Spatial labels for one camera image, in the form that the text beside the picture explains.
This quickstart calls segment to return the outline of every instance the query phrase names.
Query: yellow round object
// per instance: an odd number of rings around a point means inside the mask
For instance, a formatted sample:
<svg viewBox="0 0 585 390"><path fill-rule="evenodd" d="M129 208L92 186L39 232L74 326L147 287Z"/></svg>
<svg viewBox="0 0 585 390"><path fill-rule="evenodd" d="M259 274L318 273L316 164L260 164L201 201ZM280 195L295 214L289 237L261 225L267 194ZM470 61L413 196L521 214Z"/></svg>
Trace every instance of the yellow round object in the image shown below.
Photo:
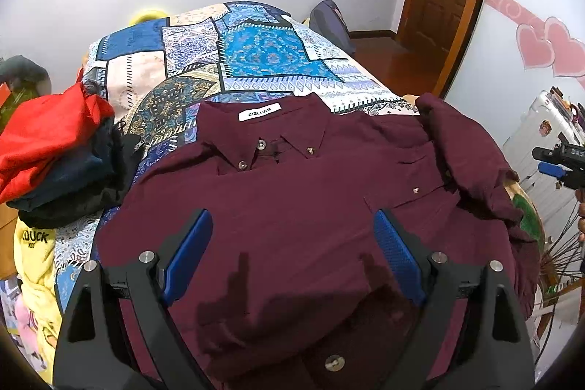
<svg viewBox="0 0 585 390"><path fill-rule="evenodd" d="M130 20L130 26L135 26L136 24L140 24L141 22L145 22L147 20L162 19L168 16L169 15L165 11L158 9L144 10L132 17L132 20Z"/></svg>

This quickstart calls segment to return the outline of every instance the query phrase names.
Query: bag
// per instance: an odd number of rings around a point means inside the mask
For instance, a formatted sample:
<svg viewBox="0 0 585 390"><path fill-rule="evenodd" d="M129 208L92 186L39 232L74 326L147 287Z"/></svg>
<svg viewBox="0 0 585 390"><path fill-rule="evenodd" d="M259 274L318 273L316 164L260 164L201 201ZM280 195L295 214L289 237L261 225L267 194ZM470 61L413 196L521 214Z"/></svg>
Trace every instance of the bag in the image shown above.
<svg viewBox="0 0 585 390"><path fill-rule="evenodd" d="M332 0L320 2L311 11L309 29L321 34L347 55L353 56L356 53L356 46L349 38L349 30L347 30L343 15Z"/></svg>

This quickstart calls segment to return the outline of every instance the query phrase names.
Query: large button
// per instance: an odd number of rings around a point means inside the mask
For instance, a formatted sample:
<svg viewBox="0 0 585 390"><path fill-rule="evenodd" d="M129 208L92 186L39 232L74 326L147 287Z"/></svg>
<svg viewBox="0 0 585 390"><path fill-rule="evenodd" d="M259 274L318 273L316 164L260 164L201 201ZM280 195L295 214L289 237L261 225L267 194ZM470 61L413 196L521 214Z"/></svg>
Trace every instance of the large button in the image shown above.
<svg viewBox="0 0 585 390"><path fill-rule="evenodd" d="M339 372L345 367L345 359L341 356L329 356L325 361L325 368L329 372Z"/></svg>

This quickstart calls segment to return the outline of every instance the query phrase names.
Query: quilt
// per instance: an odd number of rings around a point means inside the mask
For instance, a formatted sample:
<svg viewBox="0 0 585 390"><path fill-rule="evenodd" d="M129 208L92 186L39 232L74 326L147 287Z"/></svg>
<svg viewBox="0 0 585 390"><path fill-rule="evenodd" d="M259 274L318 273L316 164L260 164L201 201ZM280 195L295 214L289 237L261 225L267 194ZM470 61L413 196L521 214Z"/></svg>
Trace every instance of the quilt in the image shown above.
<svg viewBox="0 0 585 390"><path fill-rule="evenodd" d="M88 91L107 99L146 144L135 180L197 139L201 101L256 103L317 93L337 114L417 114L365 68L287 12L239 1L147 21L93 43ZM56 287L65 309L93 238L117 208L58 229Z"/></svg>

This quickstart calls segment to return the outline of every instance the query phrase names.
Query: maroon shirt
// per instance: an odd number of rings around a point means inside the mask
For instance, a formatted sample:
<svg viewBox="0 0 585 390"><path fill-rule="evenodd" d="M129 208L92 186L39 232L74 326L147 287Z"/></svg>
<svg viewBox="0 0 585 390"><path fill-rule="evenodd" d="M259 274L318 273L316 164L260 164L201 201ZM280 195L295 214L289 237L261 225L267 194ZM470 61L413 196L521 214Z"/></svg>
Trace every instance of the maroon shirt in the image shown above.
<svg viewBox="0 0 585 390"><path fill-rule="evenodd" d="M282 108L239 121L274 103ZM238 390L368 389L391 370L418 310L374 239L382 207L455 262L501 261L528 317L539 255L502 187L516 174L475 121L430 94L417 106L420 116L339 116L316 94L203 103L197 142L146 172L98 233L102 262L157 250L208 209L211 242L170 313L215 384ZM464 306L432 375L449 364ZM131 314L126 306L137 358L152 371ZM335 355L346 363L330 372Z"/></svg>

